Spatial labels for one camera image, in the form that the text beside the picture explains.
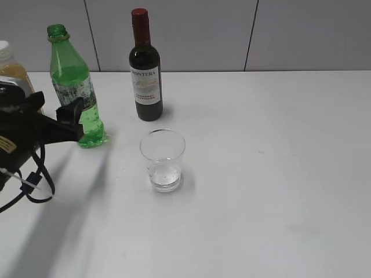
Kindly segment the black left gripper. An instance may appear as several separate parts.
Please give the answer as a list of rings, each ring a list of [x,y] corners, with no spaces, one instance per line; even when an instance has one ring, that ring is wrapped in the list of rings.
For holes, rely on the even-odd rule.
[[[25,97],[20,82],[1,77],[1,168],[12,174],[19,172],[33,152],[44,150],[45,144],[78,142],[84,135],[79,123],[82,97],[59,107],[56,120],[43,116],[41,130],[34,116],[43,114],[44,94],[38,91]]]

